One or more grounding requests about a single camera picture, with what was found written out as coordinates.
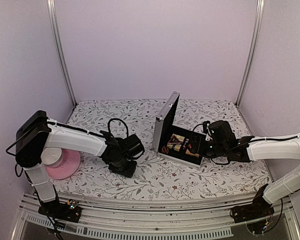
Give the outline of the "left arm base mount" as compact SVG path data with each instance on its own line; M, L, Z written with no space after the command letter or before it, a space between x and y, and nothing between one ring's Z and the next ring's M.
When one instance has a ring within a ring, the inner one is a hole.
M67 222L78 223L81 217L82 208L79 206L79 201L69 199L67 202L60 202L59 197L49 202L43 202L38 198L40 207L38 213L46 215L52 219L64 220Z

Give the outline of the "aluminium poker case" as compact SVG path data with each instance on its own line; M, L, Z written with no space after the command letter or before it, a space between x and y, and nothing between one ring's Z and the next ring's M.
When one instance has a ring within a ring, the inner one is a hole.
M179 97L180 93L173 91L163 108L155 116L151 149L166 160L192 168L199 168L202 164L203 157L193 157L186 154L186 151L189 151L189 141L192 130L174 125ZM175 151L167 147L167 143L172 134L185 137L180 151Z

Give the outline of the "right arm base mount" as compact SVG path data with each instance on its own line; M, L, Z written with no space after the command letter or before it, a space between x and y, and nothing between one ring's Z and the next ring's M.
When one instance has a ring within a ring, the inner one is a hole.
M263 190L260 189L254 196L252 203L237 205L230 209L229 215L235 223L251 221L275 213L272 204L269 204L263 198Z

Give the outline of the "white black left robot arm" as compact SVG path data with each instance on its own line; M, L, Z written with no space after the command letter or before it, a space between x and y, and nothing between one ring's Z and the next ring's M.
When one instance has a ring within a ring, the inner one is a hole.
M127 178L136 170L136 160L145 148L136 134L115 137L110 130L93 132L70 126L47 117L43 110L35 112L16 132L15 141L5 152L15 158L16 164L27 174L45 209L53 216L64 213L64 205L43 166L42 152L59 148L100 157L108 169Z

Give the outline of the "black triangular all-in button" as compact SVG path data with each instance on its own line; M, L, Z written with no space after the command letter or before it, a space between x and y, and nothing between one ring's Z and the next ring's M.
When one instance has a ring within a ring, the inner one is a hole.
M173 134L171 136L170 140L167 143L168 146L175 146L175 145L180 145L180 144L181 144L181 142L175 134Z

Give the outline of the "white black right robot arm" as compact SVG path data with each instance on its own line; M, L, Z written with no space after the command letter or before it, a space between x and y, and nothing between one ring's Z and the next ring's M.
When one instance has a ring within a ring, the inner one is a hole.
M299 165L283 177L262 186L249 206L252 218L259 218L279 199L300 190L300 133L284 136L243 136L237 138L229 122L201 123L203 136L194 131L186 149L203 158L225 157L229 162L252 163L260 160L296 160Z

